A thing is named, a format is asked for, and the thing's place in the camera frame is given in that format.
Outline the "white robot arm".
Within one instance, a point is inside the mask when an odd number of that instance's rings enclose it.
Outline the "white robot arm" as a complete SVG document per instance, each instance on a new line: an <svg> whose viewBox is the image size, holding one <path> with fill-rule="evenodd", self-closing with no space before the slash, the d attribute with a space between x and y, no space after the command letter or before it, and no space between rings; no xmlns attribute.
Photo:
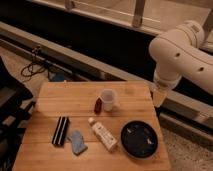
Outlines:
<svg viewBox="0 0 213 171"><path fill-rule="evenodd" d="M156 36L149 44L149 54L156 62L153 103L160 107L169 91L185 77L213 95L213 56L202 52L204 29L194 20Z"/></svg>

